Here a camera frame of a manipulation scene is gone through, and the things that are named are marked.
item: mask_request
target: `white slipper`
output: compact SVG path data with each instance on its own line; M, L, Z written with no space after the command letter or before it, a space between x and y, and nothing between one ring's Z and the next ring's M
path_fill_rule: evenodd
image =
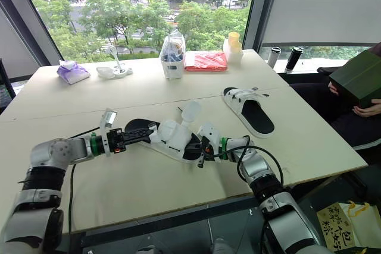
M235 87L224 89L222 95L225 103L250 133L259 138L267 138L273 134L274 124L262 110L258 101L263 95L255 93L252 89L237 89Z

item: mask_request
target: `red plastic bag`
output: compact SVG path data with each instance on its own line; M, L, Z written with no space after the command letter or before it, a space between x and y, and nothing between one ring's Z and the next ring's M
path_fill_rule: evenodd
M186 62L186 71L225 71L227 61L224 52L197 52L194 62Z

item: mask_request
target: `window frame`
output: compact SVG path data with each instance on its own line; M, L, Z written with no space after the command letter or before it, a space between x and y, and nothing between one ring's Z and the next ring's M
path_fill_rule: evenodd
M12 5L17 13L10 13L10 9L7 7L4 7L4 13L12 20L13 28L18 31L21 40L30 49L37 63L40 66L58 65L59 60L63 57L32 0L9 0L9 5Z

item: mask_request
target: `window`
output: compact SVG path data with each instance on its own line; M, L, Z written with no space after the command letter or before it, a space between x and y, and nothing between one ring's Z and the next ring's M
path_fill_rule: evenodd
M243 39L251 0L32 0L64 59L111 61L157 57L176 27L187 50L221 49L237 31Z
M283 73L293 46L281 46L281 53L274 67L277 73ZM340 67L347 60L369 49L369 46L302 46L303 54L293 69L295 72L316 72L319 67ZM268 60L271 47L262 46L259 55Z

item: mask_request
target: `black thermos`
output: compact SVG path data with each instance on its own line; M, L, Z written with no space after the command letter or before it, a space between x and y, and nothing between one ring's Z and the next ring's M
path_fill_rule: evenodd
M291 50L290 57L288 58L286 70L292 71L295 67L296 63L299 60L300 55L303 54L303 48L301 47L293 47Z

